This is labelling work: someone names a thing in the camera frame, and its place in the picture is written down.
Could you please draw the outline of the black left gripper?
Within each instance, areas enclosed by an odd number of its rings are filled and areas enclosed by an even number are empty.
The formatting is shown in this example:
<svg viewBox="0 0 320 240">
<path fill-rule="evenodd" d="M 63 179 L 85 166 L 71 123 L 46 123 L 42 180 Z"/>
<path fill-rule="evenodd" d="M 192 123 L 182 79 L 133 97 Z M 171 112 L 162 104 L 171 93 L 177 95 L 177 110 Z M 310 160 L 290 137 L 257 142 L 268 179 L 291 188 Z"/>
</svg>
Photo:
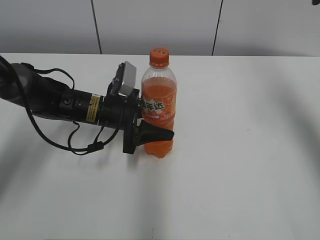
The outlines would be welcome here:
<svg viewBox="0 0 320 240">
<path fill-rule="evenodd" d="M 173 139 L 175 133 L 172 130 L 152 125 L 145 120 L 141 120 L 140 125 L 137 126 L 140 109 L 138 89 L 133 89 L 129 96 L 112 95 L 111 91 L 111 88 L 107 89 L 98 124 L 115 131 L 108 140 L 103 142 L 104 145 L 110 143 L 120 130 L 123 131 L 122 151 L 126 154 L 133 154 L 136 146 Z"/>
</svg>

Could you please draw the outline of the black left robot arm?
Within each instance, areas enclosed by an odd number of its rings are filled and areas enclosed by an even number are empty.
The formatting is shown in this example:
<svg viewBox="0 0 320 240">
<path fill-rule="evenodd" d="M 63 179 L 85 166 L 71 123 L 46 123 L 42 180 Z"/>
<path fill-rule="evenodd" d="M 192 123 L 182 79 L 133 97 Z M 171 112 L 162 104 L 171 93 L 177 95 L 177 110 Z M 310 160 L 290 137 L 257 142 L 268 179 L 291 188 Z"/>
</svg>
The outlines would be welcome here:
<svg viewBox="0 0 320 240">
<path fill-rule="evenodd" d="M 50 78 L 50 70 L 40 70 L 28 63 L 0 60 L 0 97 L 21 106 L 40 137 L 45 135 L 35 117 L 112 128 L 123 131 L 123 152 L 133 154 L 136 147 L 170 141 L 174 132 L 142 119 L 142 99 L 135 88 L 137 69 L 122 62 L 108 85 L 106 95 L 76 90 Z"/>
</svg>

